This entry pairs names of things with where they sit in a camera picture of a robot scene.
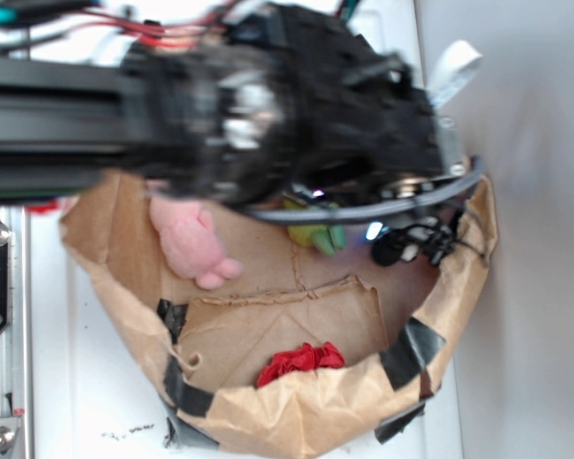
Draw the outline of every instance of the pink plush toy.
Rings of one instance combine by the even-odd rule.
[[[226,256],[212,214],[200,202],[153,198],[150,214],[168,266],[179,277],[214,290],[242,274],[242,263]]]

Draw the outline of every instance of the red fabric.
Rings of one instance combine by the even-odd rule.
[[[57,199],[52,199],[47,204],[38,206],[26,206],[29,213],[35,213],[38,215],[45,215],[47,213],[53,212],[54,210],[60,210],[61,205]]]
[[[292,371],[311,371],[316,368],[342,368],[344,358],[331,342],[313,347],[305,342],[297,351],[279,352],[257,378],[257,387],[280,378]]]

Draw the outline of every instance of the gray cable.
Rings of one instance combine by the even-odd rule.
[[[382,220],[389,215],[402,213],[415,208],[440,204],[453,196],[476,185],[485,172],[485,163],[480,157],[472,158],[470,173],[434,191],[407,199],[397,199],[381,204],[356,208],[319,208],[308,210],[251,210],[238,211],[256,220],[273,225],[315,225],[315,224],[359,224]]]

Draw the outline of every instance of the green toy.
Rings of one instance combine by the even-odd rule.
[[[317,206],[305,206],[290,198],[284,200],[285,208],[303,210],[306,208],[318,208]],[[315,247],[327,256],[334,256],[336,250],[341,251],[346,246],[346,235],[342,225],[303,225],[287,227],[289,237],[299,246]]]

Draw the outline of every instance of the paper bag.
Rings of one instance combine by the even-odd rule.
[[[488,265],[458,246],[439,269],[424,257],[375,265],[363,229],[326,258],[273,227],[208,203],[229,256],[245,272],[205,292],[164,260],[141,180],[112,174],[62,221],[64,243],[90,274],[132,356],[177,419],[223,450],[313,458],[377,429],[432,396],[484,285]],[[458,237],[491,254],[491,185],[468,202]],[[187,304],[175,343],[158,300]],[[272,354],[333,342],[346,367],[294,372],[254,387]]]

